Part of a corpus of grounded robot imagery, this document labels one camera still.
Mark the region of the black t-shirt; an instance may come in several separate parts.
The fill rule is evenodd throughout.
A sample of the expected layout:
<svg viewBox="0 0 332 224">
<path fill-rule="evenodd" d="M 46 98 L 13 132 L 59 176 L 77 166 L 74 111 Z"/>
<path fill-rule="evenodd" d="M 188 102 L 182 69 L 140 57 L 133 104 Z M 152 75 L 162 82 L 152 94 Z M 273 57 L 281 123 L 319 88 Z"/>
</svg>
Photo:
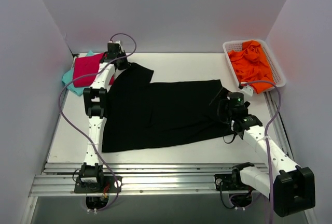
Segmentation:
<svg viewBox="0 0 332 224">
<path fill-rule="evenodd" d="M 212 99 L 219 80 L 151 82 L 154 72 L 132 63 L 107 95 L 102 152 L 164 148 L 232 134 Z"/>
</svg>

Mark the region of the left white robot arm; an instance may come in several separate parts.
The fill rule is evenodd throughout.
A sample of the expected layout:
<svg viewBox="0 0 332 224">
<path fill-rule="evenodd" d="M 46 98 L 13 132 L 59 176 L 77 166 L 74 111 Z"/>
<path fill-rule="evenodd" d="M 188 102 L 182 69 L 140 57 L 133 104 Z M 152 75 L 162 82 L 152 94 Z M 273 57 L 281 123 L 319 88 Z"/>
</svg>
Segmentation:
<svg viewBox="0 0 332 224">
<path fill-rule="evenodd" d="M 107 118 L 107 87 L 111 77 L 120 68 L 128 66 L 122 42 L 110 40 L 107 51 L 99 63 L 99 69 L 90 87 L 84 90 L 85 113 L 88 116 L 89 139 L 85 160 L 79 171 L 79 183 L 86 184 L 92 192 L 100 192 L 105 185 L 103 164 L 99 152 L 102 129 Z"/>
</svg>

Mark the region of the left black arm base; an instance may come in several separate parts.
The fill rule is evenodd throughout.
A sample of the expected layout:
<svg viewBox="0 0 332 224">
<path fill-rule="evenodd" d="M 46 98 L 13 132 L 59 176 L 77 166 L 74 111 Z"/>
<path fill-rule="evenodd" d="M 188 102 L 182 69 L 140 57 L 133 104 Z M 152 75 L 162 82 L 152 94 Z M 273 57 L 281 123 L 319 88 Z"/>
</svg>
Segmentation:
<svg viewBox="0 0 332 224">
<path fill-rule="evenodd" d="M 99 196 L 87 196 L 85 205 L 88 212 L 100 212 L 109 208 L 118 199 L 121 193 L 122 176 L 105 175 L 103 166 L 99 164 L 87 165 L 84 163 L 80 169 L 72 174 L 75 183 L 74 193 L 92 194 Z"/>
</svg>

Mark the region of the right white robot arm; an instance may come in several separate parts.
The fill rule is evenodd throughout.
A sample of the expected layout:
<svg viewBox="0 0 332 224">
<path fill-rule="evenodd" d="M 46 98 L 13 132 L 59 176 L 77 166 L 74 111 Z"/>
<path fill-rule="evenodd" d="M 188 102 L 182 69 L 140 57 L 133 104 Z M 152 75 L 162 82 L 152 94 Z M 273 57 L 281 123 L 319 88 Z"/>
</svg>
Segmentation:
<svg viewBox="0 0 332 224">
<path fill-rule="evenodd" d="M 250 104 L 244 95 L 221 89 L 216 102 L 220 120 L 230 125 L 235 137 L 253 148 L 269 170 L 264 173 L 251 162 L 235 165 L 230 176 L 232 186 L 257 190 L 269 199 L 280 217 L 314 208 L 314 173 L 298 165 L 272 140 L 263 123 L 249 114 Z"/>
</svg>

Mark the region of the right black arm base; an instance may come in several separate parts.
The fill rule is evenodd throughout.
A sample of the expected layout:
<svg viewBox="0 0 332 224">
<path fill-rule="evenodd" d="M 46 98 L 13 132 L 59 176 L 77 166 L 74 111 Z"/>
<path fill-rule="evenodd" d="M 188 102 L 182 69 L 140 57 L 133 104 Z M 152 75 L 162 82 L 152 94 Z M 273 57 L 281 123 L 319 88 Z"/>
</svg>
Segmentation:
<svg viewBox="0 0 332 224">
<path fill-rule="evenodd" d="M 230 173 L 215 174 L 214 181 L 215 189 L 226 209 L 245 211 L 261 197 L 251 186 L 237 185 Z"/>
</svg>

